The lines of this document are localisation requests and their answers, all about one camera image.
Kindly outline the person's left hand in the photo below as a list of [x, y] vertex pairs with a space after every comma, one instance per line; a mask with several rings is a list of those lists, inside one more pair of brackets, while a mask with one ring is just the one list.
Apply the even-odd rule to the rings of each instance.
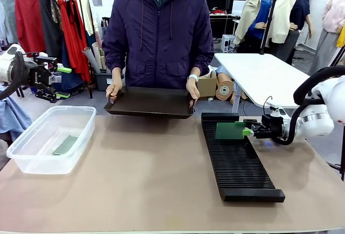
[[189, 78], [187, 80], [186, 89], [191, 96], [191, 101], [189, 103], [189, 106], [191, 108], [195, 105], [195, 103], [197, 102], [197, 100], [200, 97], [200, 93], [199, 93], [199, 90], [197, 88], [197, 83], [196, 83], [195, 78]]

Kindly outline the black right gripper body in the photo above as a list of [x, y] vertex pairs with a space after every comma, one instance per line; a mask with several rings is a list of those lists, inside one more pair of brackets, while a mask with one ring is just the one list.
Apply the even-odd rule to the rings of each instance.
[[262, 115], [261, 123], [263, 130], [259, 133], [261, 139], [283, 138], [285, 135], [285, 125], [283, 117]]

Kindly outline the person's right hand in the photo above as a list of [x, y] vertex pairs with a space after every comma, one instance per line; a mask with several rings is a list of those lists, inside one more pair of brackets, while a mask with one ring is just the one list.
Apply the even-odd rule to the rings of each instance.
[[110, 103], [114, 103], [119, 94], [122, 93], [123, 82], [122, 79], [113, 79], [113, 82], [106, 89], [106, 98]]

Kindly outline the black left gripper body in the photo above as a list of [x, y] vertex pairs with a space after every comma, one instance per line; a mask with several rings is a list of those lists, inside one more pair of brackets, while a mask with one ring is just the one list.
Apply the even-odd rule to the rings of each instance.
[[57, 71], [58, 59], [54, 57], [34, 57], [27, 61], [29, 69], [28, 86], [42, 91], [49, 91], [53, 72]]

